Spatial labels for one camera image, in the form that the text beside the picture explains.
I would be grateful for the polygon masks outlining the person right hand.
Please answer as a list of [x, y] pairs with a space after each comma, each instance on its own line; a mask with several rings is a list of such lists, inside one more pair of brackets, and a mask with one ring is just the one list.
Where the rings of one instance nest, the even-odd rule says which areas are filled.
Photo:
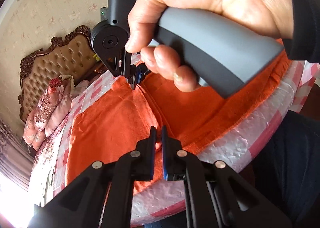
[[183, 92], [199, 88], [195, 73], [181, 64], [172, 48], [150, 46], [155, 24], [168, 7], [208, 10], [276, 39], [293, 36], [292, 0], [136, 0], [127, 18], [130, 37], [126, 50], [140, 53], [149, 70], [173, 81]]

